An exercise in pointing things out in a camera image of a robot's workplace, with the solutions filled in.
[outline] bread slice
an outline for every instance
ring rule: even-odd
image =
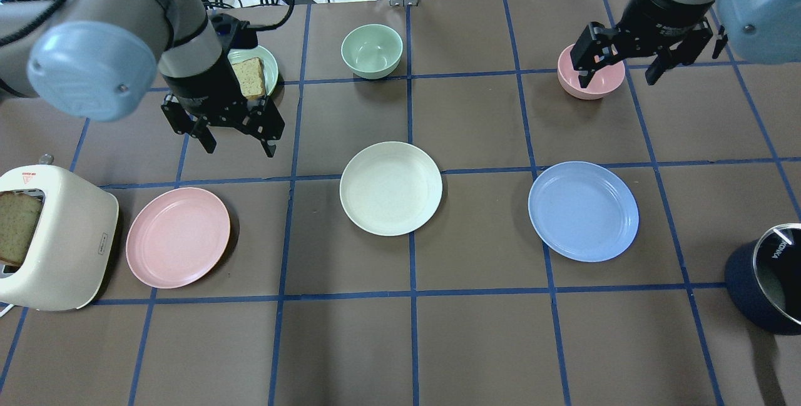
[[[250,58],[231,65],[242,94],[249,100],[257,100],[267,94],[264,89],[264,65],[260,58]]]
[[[23,264],[42,206],[42,201],[31,195],[0,193],[0,263]]]

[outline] pink bowl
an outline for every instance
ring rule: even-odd
[[[617,87],[620,87],[620,84],[623,84],[626,67],[623,66],[623,62],[618,62],[613,66],[597,70],[593,80],[589,82],[589,86],[581,89],[578,84],[578,71],[573,69],[573,62],[570,60],[570,49],[573,49],[573,45],[568,46],[559,54],[559,63],[556,69],[559,75],[559,84],[565,92],[581,100],[597,100],[614,92]]]

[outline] pink plate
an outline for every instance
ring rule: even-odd
[[[131,224],[128,266],[148,286],[186,286],[215,266],[230,235],[228,210],[212,192],[171,190],[150,201]]]
[[[606,66],[595,72],[595,76],[589,82],[589,86],[583,89],[578,84],[578,71],[573,69],[573,62],[570,60],[570,49],[573,49],[573,45],[568,46],[559,54],[559,62],[557,64],[559,83],[567,93],[581,100],[597,100],[609,95],[617,87],[620,87],[620,84],[623,84],[623,78],[626,77],[626,67],[623,66],[623,62],[618,62],[613,66]]]

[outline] blue plate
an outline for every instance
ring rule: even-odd
[[[605,261],[635,240],[640,223],[635,196],[601,166],[582,161],[556,164],[529,192],[529,217],[540,238],[577,261]]]

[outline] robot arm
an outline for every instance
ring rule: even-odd
[[[717,2],[727,37],[739,55],[766,64],[801,58],[801,0]],[[591,22],[570,52],[581,86],[587,87],[597,70],[626,58],[656,56],[646,70],[648,84],[655,84],[678,64],[695,63],[713,35],[704,18],[713,3],[715,0],[630,0],[615,27]]]
[[[231,47],[257,44],[248,22],[209,19],[200,0],[66,0],[43,16],[48,8],[49,1],[0,8],[0,90],[111,121],[133,112],[158,70],[171,89],[162,110],[175,132],[211,153],[217,143],[208,126],[233,127],[272,157],[283,120],[268,96],[248,104],[228,62]],[[6,40],[34,16],[45,24]]]

